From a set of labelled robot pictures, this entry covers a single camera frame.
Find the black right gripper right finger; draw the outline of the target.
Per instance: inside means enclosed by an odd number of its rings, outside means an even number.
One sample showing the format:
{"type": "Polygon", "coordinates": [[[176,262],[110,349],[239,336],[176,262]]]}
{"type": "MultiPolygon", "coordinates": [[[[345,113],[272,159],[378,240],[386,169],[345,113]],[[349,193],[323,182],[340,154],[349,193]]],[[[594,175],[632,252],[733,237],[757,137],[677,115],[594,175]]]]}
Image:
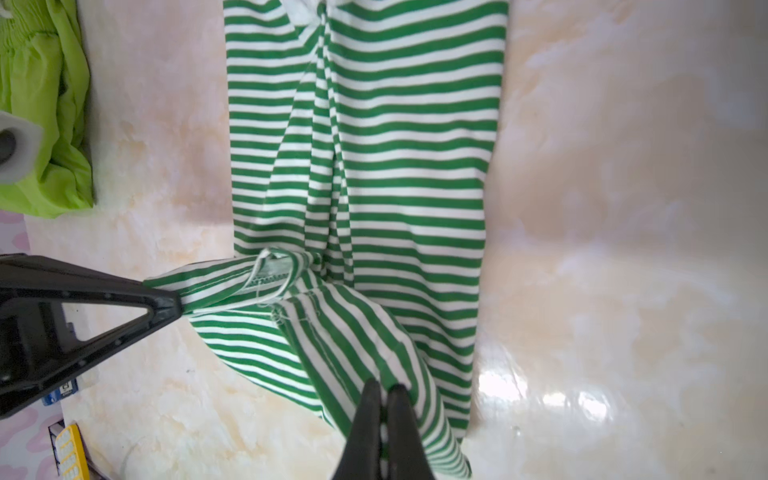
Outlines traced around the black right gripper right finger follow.
{"type": "Polygon", "coordinates": [[[388,470],[390,480],[434,480],[426,458],[408,390],[402,384],[389,390],[386,403],[388,470]]]}

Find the lime green shorts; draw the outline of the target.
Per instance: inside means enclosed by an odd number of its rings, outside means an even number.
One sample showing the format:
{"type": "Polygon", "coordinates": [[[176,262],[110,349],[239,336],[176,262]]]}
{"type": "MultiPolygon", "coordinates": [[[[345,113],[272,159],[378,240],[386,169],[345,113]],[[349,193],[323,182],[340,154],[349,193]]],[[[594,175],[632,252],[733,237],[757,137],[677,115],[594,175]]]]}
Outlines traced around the lime green shorts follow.
{"type": "Polygon", "coordinates": [[[2,2],[1,109],[42,130],[33,170],[2,186],[2,209],[51,219],[92,208],[83,151],[89,86],[75,2],[2,2]]]}

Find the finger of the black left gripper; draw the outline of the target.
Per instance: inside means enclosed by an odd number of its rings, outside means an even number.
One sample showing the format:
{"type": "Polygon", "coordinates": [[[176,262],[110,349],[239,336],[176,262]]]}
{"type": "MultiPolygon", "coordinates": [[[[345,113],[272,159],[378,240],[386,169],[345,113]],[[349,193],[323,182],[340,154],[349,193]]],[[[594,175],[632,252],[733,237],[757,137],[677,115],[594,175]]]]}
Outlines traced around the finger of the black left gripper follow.
{"type": "Polygon", "coordinates": [[[173,292],[43,256],[2,256],[2,418],[181,315],[173,292]]]}

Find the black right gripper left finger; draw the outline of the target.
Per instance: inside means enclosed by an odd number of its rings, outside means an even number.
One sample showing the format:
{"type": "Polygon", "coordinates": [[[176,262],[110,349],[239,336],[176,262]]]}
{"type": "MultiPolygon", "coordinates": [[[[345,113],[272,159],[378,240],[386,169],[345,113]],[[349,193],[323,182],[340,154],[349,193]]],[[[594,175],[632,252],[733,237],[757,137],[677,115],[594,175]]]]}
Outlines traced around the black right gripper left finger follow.
{"type": "Polygon", "coordinates": [[[382,392],[368,380],[333,480],[381,480],[382,392]]]}

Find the green white striped shirt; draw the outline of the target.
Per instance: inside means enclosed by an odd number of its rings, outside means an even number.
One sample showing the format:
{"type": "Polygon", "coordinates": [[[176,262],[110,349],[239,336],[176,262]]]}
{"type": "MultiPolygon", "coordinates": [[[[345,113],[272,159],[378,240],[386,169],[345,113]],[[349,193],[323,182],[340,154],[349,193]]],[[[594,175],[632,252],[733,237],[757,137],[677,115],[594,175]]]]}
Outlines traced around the green white striped shirt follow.
{"type": "Polygon", "coordinates": [[[234,251],[148,280],[213,353],[348,434],[404,386],[431,469],[471,476],[505,1],[227,1],[234,251]]]}

